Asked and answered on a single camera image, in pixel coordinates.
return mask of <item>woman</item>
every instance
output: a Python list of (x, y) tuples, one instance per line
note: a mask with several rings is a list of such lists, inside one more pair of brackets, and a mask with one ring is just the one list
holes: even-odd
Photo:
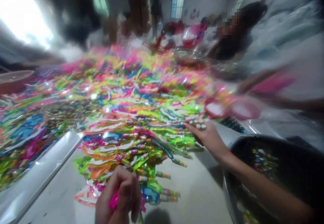
[(208, 52), (217, 60), (239, 61), (252, 43), (250, 30), (264, 15), (267, 6), (261, 2), (246, 5), (222, 26), (221, 40)]

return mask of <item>white plastic sheet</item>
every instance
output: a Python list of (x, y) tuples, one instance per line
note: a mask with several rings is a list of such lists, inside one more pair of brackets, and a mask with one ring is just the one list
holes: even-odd
[(18, 221), (80, 143), (82, 134), (67, 132), (13, 186), (0, 192), (0, 224)]

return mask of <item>metal bowl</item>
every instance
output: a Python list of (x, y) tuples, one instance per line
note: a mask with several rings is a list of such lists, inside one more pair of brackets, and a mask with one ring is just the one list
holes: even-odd
[(224, 80), (244, 79), (248, 74), (248, 68), (238, 62), (221, 60), (211, 62), (211, 73), (213, 76)]
[[(231, 152), (253, 168), (252, 148), (271, 151), (277, 157), (275, 182), (291, 194), (316, 209), (324, 195), (324, 155), (307, 143), (284, 140), (267, 135), (244, 135), (235, 139), (228, 147)], [(230, 216), (234, 224), (244, 224), (244, 216), (237, 202), (244, 204), (260, 223), (278, 223), (277, 218), (258, 201), (228, 171), (224, 170), (223, 189)]]
[(174, 49), (172, 51), (174, 60), (180, 65), (195, 65), (205, 61), (205, 55), (198, 50)]

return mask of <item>hand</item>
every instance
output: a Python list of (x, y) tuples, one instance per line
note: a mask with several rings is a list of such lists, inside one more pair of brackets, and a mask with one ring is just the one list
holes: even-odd
[(253, 86), (254, 86), (253, 80), (247, 79), (245, 81), (242, 81), (239, 83), (236, 93), (237, 94), (245, 94), (249, 90), (251, 90), (253, 88)]
[(220, 160), (224, 155), (229, 153), (229, 149), (225, 146), (223, 140), (219, 136), (215, 124), (211, 121), (206, 121), (206, 130), (200, 131), (194, 126), (185, 124), (188, 130), (196, 135), (201, 143), (207, 148), (207, 150), (217, 159)]
[[(108, 204), (117, 190), (119, 190), (118, 204), (112, 212)], [(141, 191), (136, 174), (130, 173), (122, 166), (117, 166), (97, 200), (95, 224), (129, 224), (130, 211), (132, 211), (132, 221), (135, 223), (140, 211), (140, 203)]]

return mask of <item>bright light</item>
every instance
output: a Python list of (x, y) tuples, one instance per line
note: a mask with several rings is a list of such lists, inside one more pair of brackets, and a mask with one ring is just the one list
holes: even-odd
[(30, 42), (30, 35), (49, 48), (46, 40), (53, 38), (34, 0), (0, 0), (0, 18), (20, 40)]

